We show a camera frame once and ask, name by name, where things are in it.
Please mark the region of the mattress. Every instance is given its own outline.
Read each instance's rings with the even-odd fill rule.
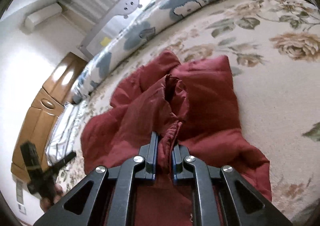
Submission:
[[[165,29],[124,60],[79,106],[72,133],[77,157],[57,183],[84,174],[80,137],[106,112],[119,82],[172,50],[181,62],[227,55],[244,138],[270,160],[273,204],[296,225],[320,196],[320,13],[303,0],[218,0]]]

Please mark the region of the white pillow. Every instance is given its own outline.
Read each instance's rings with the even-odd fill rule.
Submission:
[[[79,105],[65,104],[65,109],[53,127],[45,147],[48,165],[55,164],[72,151],[74,137],[71,138],[70,135],[78,112]]]

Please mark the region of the red jacket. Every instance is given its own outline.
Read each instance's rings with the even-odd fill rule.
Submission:
[[[176,141],[207,165],[231,165],[271,201],[269,161],[241,135],[237,98],[226,56],[181,64],[170,51],[124,79],[110,111],[93,117],[82,137],[84,171],[114,167],[161,135],[156,182],[139,186],[136,226],[191,226],[189,187],[170,179]]]

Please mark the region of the metal screw head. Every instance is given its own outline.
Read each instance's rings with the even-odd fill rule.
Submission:
[[[230,173],[232,172],[233,168],[229,165],[225,165],[223,168],[222,168],[223,171],[227,172],[227,173]]]
[[[98,166],[96,168],[97,173],[104,173],[106,171],[106,168],[104,166]]]
[[[196,160],[196,158],[195,158],[194,156],[186,156],[184,159],[185,159],[187,162],[193,162],[193,161]]]
[[[133,160],[134,160],[134,162],[141,163],[141,162],[143,161],[143,157],[141,157],[141,156],[135,156],[135,157],[133,158]]]

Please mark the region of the person's hand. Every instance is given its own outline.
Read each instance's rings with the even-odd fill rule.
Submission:
[[[64,192],[62,190],[61,185],[56,184],[55,186],[57,195],[53,199],[53,203],[56,204],[58,201],[60,201],[61,197],[64,196]],[[43,198],[40,201],[40,207],[44,212],[47,212],[49,208],[51,207],[50,201],[48,198]]]

